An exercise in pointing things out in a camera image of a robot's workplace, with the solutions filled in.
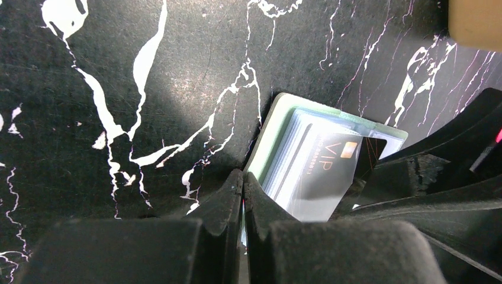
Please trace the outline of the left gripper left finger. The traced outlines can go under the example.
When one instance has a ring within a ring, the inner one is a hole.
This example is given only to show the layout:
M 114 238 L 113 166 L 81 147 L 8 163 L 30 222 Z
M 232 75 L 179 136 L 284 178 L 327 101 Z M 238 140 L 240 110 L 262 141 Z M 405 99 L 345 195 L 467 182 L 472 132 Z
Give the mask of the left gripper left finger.
M 243 172 L 190 214 L 57 223 L 17 283 L 237 283 Z

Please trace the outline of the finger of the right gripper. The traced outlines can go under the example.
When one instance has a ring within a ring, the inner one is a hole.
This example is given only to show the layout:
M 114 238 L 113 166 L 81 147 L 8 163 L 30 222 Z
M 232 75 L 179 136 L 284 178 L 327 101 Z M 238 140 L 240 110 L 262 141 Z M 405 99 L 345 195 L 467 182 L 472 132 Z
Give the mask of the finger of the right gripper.
M 427 138 L 386 157 L 340 220 L 402 220 L 447 280 L 501 279 L 501 91 L 483 90 Z

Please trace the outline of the mint green card holder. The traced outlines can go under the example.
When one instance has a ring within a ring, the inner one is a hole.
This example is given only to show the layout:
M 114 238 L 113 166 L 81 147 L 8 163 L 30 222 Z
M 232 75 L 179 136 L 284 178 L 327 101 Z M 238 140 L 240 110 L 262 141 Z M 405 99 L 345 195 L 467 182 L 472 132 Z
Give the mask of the mint green card holder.
M 300 96 L 280 93 L 245 167 L 294 218 L 324 222 L 358 207 L 379 161 L 407 132 Z

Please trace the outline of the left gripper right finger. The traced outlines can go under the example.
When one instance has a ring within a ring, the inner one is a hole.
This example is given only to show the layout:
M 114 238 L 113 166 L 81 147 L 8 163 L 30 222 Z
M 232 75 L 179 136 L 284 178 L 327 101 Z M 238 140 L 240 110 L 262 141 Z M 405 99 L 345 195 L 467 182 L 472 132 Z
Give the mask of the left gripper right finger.
M 445 283 L 420 231 L 404 221 L 300 222 L 251 173 L 243 198 L 251 283 Z

